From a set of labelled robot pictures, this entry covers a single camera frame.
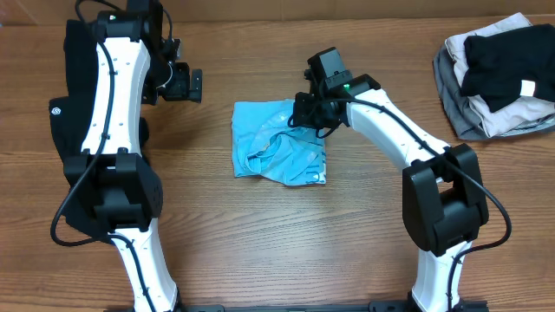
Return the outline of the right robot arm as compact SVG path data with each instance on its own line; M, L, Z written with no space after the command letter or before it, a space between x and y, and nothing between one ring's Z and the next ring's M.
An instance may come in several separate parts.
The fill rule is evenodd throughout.
M417 126L369 75L353 76L336 48L307 61L307 93L296 95L290 127L332 133L351 127L402 173L402 220L419 249L417 277L404 300L373 301L370 311L486 311L460 298L465 252L489 219L476 153Z

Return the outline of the light blue printed t-shirt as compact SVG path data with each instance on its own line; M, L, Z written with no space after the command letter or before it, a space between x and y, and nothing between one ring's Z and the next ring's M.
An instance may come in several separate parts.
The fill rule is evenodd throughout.
M287 186L326 183L324 140L290 127L294 101L238 101L232 115L232 163L237 178L261 176Z

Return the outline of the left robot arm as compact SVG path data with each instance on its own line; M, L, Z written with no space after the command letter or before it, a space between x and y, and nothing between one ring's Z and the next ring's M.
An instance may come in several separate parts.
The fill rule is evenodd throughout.
M85 30L95 43L97 83L88 131L78 155L64 164L70 184L50 226L78 211L90 224L81 244L112 244L134 293L134 311L181 311L160 243L163 188L141 153L144 104L202 99L202 72L180 61L181 41L163 30L171 19L161 2L109 3Z

